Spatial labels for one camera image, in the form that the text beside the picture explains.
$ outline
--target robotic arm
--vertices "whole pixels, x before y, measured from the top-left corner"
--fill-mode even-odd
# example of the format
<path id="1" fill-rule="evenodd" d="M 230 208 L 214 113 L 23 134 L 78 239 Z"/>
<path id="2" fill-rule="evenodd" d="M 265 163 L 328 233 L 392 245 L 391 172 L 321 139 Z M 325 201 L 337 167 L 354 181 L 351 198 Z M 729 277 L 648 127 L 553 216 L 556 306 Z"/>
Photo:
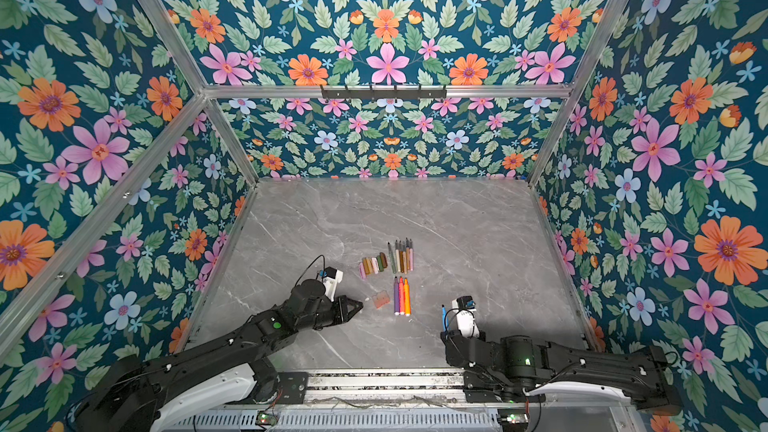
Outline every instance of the robotic arm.
<path id="1" fill-rule="evenodd" d="M 283 304 L 228 335 L 168 357 L 118 360 L 76 409 L 78 430 L 160 432 L 220 404 L 272 399 L 279 385 L 267 356 L 293 344 L 300 330 L 344 324 L 362 309 L 345 295 L 332 300 L 341 272 L 329 269 L 323 282 L 296 285 Z"/>

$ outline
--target floral wallpaper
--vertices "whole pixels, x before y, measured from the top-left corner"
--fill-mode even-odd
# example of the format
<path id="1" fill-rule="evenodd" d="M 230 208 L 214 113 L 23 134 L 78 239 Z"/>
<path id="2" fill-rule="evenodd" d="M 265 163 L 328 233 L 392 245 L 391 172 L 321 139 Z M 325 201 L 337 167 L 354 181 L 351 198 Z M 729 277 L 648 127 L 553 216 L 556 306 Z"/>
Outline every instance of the floral wallpaper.
<path id="1" fill-rule="evenodd" d="M 0 430 L 62 432 L 115 360 L 173 353 L 247 191 L 201 113 L 5 359 Z"/>
<path id="2" fill-rule="evenodd" d="M 630 0 L 538 182 L 600 343 L 667 351 L 654 432 L 768 429 L 766 0 Z"/>
<path id="3" fill-rule="evenodd" d="M 0 310 L 189 92 L 135 0 L 0 0 Z"/>
<path id="4" fill-rule="evenodd" d="M 525 178 L 559 100 L 223 102 L 263 177 Z"/>
<path id="5" fill-rule="evenodd" d="M 606 0 L 164 1 L 211 84 L 479 85 L 570 80 Z"/>

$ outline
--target orange marker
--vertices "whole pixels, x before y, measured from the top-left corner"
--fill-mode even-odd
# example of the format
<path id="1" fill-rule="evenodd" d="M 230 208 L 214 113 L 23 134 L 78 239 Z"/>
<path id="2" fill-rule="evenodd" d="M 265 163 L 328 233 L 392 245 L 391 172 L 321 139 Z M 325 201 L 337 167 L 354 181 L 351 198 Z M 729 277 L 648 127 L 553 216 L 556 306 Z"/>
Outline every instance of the orange marker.
<path id="1" fill-rule="evenodd" d="M 411 288 L 408 287 L 408 279 L 406 279 L 405 283 L 405 295 L 406 295 L 406 315 L 411 314 Z"/>

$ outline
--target black cable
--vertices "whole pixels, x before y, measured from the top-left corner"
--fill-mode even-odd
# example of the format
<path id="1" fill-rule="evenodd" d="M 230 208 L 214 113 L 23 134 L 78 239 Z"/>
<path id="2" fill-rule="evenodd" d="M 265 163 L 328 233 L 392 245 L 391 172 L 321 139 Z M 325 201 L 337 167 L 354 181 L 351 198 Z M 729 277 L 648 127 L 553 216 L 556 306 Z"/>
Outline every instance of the black cable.
<path id="1" fill-rule="evenodd" d="M 300 280 L 301 280 L 301 278 L 304 276 L 304 274 L 306 274 L 306 271 L 310 270 L 310 267 L 312 267 L 312 264 L 314 264 L 314 263 L 315 263 L 315 261 L 316 261 L 317 259 L 321 258 L 321 257 L 322 257 L 322 270 L 326 270 L 326 256 L 325 256 L 325 255 L 323 255 L 323 254 L 320 254 L 320 255 L 318 255 L 317 257 L 315 257 L 315 258 L 314 258 L 314 260 L 312 260 L 312 262 L 311 262 L 309 265 L 307 265 L 307 266 L 306 266 L 306 269 L 304 269 L 304 272 L 303 272 L 303 273 L 301 273 L 301 275 L 299 276 L 299 278 L 298 278 L 298 279 L 296 279 L 296 283 L 295 283 L 295 284 L 293 284 L 293 287 L 296 287 L 296 286 L 299 284 L 299 281 L 300 281 Z"/>

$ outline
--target orange flower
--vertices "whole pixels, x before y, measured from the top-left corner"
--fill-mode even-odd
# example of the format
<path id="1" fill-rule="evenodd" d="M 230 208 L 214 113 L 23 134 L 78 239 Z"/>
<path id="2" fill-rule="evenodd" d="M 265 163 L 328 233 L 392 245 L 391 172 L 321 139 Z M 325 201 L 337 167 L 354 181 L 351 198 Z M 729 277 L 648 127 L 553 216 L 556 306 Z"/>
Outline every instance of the orange flower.
<path id="1" fill-rule="evenodd" d="M 670 420 L 667 416 L 655 415 L 650 418 L 650 428 L 654 432 L 680 432 L 680 428 L 677 424 Z"/>
<path id="2" fill-rule="evenodd" d="M 576 34 L 576 28 L 580 25 L 581 10 L 565 8 L 560 14 L 555 14 L 552 18 L 552 24 L 547 28 L 549 39 L 552 42 L 565 42 L 573 34 Z"/>
<path id="3" fill-rule="evenodd" d="M 376 28 L 374 32 L 384 42 L 392 42 L 392 39 L 400 34 L 397 30 L 399 25 L 400 20 L 391 9 L 382 9 L 379 11 L 379 17 L 373 19 L 373 27 Z"/>
<path id="4" fill-rule="evenodd" d="M 353 11 L 352 14 L 350 14 L 350 23 L 352 24 L 362 24 L 362 11 L 359 9 L 357 11 Z"/>
<path id="5" fill-rule="evenodd" d="M 275 157 L 273 154 L 264 154 L 264 156 L 261 157 L 261 162 L 264 164 L 264 167 L 271 170 L 280 170 L 283 169 L 283 160 L 279 157 Z"/>
<path id="6" fill-rule="evenodd" d="M 187 327 L 189 327 L 189 324 L 190 324 L 189 319 L 182 319 L 181 322 L 179 322 L 179 326 L 174 327 L 174 331 L 170 333 L 170 338 L 172 340 L 170 341 L 170 344 L 168 344 L 168 354 L 176 353 L 176 348 L 179 345 L 181 336 L 184 335 L 184 331 L 187 330 Z"/>
<path id="7" fill-rule="evenodd" d="M 592 98 L 589 100 L 590 116 L 592 119 L 604 120 L 614 110 L 614 101 L 618 97 L 615 89 L 616 81 L 613 78 L 603 78 L 600 84 L 596 84 L 592 90 Z"/>
<path id="8" fill-rule="evenodd" d="M 605 341 L 603 340 L 605 338 L 605 332 L 603 332 L 603 328 L 598 325 L 598 321 L 596 321 L 594 317 L 589 318 L 589 324 L 594 331 L 594 337 L 598 340 L 598 352 L 602 352 L 605 350 Z"/>
<path id="9" fill-rule="evenodd" d="M 203 232 L 202 229 L 196 229 L 192 231 L 190 237 L 187 239 L 187 250 L 184 251 L 184 254 L 186 254 L 190 260 L 197 260 L 205 252 L 206 245 L 208 245 L 206 233 Z"/>
<path id="10" fill-rule="evenodd" d="M 288 75 L 297 86 L 324 86 L 328 84 L 328 71 L 321 67 L 320 59 L 299 54 L 298 59 L 291 59 L 288 65 L 291 70 Z"/>
<path id="11" fill-rule="evenodd" d="M 741 122 L 739 106 L 732 104 L 720 113 L 720 123 L 725 127 L 736 127 Z"/>
<path id="12" fill-rule="evenodd" d="M 706 85 L 705 78 L 696 78 L 696 82 L 688 79 L 680 86 L 679 91 L 672 94 L 674 105 L 670 108 L 670 116 L 674 121 L 683 124 L 687 120 L 692 124 L 699 120 L 699 114 L 705 113 L 712 104 L 709 98 L 714 93 L 712 86 Z"/>
<path id="13" fill-rule="evenodd" d="M 64 126 L 72 126 L 73 117 L 80 117 L 80 108 L 75 106 L 80 102 L 74 92 L 67 91 L 67 86 L 54 80 L 37 78 L 32 89 L 24 86 L 18 96 L 23 101 L 18 103 L 19 111 L 40 129 L 48 127 L 53 132 L 61 132 Z"/>
<path id="14" fill-rule="evenodd" d="M 514 170 L 514 169 L 517 169 L 518 167 L 522 166 L 524 160 L 525 160 L 525 158 L 523 157 L 522 154 L 515 154 L 515 153 L 513 153 L 513 154 L 510 154 L 507 157 L 505 157 L 504 158 L 504 162 L 502 164 L 504 164 L 504 168 L 505 169 Z"/>
<path id="15" fill-rule="evenodd" d="M 752 57 L 752 54 L 757 52 L 755 44 L 751 42 L 740 42 L 730 50 L 728 58 L 732 64 L 741 64 L 747 59 Z"/>
<path id="16" fill-rule="evenodd" d="M 488 76 L 488 63 L 485 58 L 479 58 L 477 54 L 467 54 L 466 58 L 456 59 L 456 66 L 448 73 L 453 78 L 451 84 L 455 86 L 479 86 L 482 80 Z"/>
<path id="17" fill-rule="evenodd" d="M 402 159 L 397 154 L 389 154 L 389 156 L 384 159 L 384 165 L 387 166 L 389 169 L 397 169 L 400 167 L 402 162 Z"/>
<path id="18" fill-rule="evenodd" d="M 576 228 L 573 233 L 571 234 L 571 245 L 574 247 L 574 252 L 582 255 L 587 252 L 587 245 L 589 244 L 589 239 L 587 239 L 586 234 L 584 234 L 584 231 Z"/>
<path id="19" fill-rule="evenodd" d="M 193 28 L 197 28 L 195 32 L 206 41 L 216 44 L 217 42 L 224 42 L 224 36 L 226 31 L 224 26 L 221 25 L 221 19 L 216 17 L 215 14 L 208 14 L 207 9 L 192 10 L 192 19 L 190 24 Z"/>
<path id="20" fill-rule="evenodd" d="M 714 219 L 701 226 L 704 235 L 697 235 L 694 249 L 699 255 L 699 264 L 708 273 L 715 271 L 715 280 L 725 285 L 734 284 L 734 275 L 739 283 L 748 285 L 757 280 L 758 269 L 768 268 L 768 252 L 754 245 L 763 243 L 763 236 L 754 226 L 741 228 L 741 220 L 723 216 L 720 225 Z"/>
<path id="21" fill-rule="evenodd" d="M 408 13 L 408 22 L 410 22 L 411 24 L 418 24 L 423 20 L 424 18 L 422 17 L 422 14 L 419 11 L 411 10 Z"/>
<path id="22" fill-rule="evenodd" d="M 240 196 L 235 201 L 235 217 L 240 215 L 240 211 L 243 210 L 244 205 L 245 205 L 245 196 Z"/>
<path id="23" fill-rule="evenodd" d="M 53 241 L 43 240 L 48 234 L 43 227 L 31 224 L 24 229 L 20 220 L 0 222 L 0 280 L 7 291 L 27 284 L 27 274 L 34 277 L 54 252 Z"/>
<path id="24" fill-rule="evenodd" d="M 179 113 L 182 105 L 176 84 L 171 84 L 168 78 L 160 76 L 159 79 L 151 78 L 149 85 L 151 89 L 147 90 L 147 99 L 153 101 L 152 111 L 170 122 Z"/>

